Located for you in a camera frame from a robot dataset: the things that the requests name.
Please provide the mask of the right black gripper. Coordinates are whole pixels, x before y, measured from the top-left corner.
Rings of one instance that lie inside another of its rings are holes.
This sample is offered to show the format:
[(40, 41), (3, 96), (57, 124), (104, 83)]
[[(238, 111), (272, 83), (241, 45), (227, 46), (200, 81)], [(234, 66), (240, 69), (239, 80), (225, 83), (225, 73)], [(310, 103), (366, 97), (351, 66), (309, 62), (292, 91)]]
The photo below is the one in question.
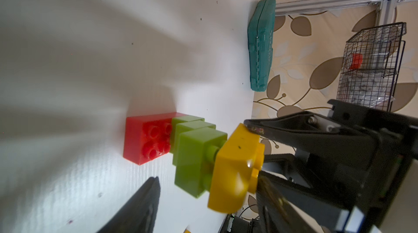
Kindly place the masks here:
[(263, 233), (369, 233), (417, 160), (416, 118), (329, 103), (328, 116), (244, 121), (250, 132), (296, 149), (264, 160), (256, 190)]

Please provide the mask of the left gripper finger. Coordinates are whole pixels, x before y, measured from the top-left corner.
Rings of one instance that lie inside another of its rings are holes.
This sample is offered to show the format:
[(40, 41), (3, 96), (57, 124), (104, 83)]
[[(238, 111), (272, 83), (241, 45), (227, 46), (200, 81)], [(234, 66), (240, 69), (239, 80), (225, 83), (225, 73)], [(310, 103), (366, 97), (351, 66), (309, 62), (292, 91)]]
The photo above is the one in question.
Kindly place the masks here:
[(149, 177), (99, 233), (152, 233), (161, 186), (158, 177)]

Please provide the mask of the yellow lego brick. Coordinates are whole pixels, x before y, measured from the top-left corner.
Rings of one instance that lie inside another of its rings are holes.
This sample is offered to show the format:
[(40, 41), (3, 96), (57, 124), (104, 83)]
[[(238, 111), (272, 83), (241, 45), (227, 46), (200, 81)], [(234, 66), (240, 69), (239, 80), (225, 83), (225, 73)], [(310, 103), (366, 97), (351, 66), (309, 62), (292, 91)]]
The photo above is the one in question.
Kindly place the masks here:
[(265, 145), (260, 136), (239, 124), (217, 152), (208, 208), (220, 213), (238, 211), (248, 193), (254, 194), (264, 163)]

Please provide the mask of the green lego brick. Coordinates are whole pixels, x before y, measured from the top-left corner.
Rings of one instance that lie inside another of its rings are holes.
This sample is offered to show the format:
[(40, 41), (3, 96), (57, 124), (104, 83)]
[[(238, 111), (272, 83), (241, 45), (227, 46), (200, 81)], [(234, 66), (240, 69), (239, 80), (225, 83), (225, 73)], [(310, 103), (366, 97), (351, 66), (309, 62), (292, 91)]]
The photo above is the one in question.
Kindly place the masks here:
[(181, 133), (175, 184), (195, 198), (210, 191), (216, 154), (227, 138), (209, 127)]
[[(193, 131), (195, 129), (201, 129), (201, 128), (204, 128), (204, 127), (209, 127), (209, 128), (213, 128), (213, 129), (216, 128), (215, 124), (211, 124), (211, 123), (205, 122), (205, 121), (196, 121), (196, 122), (192, 122), (192, 124), (193, 124), (193, 129), (190, 129), (189, 131)], [(178, 151), (179, 151), (179, 139), (178, 139), (178, 137), (177, 137), (176, 143), (177, 143), (177, 152), (173, 155), (173, 165), (174, 166), (177, 166), (177, 161), (178, 161), (178, 156), (179, 156), (179, 154), (178, 154)]]
[(192, 115), (176, 115), (172, 118), (172, 133), (170, 135), (170, 152), (174, 155), (177, 152), (177, 137), (181, 132), (189, 131), (193, 129), (192, 122), (205, 121), (203, 117), (192, 116)]

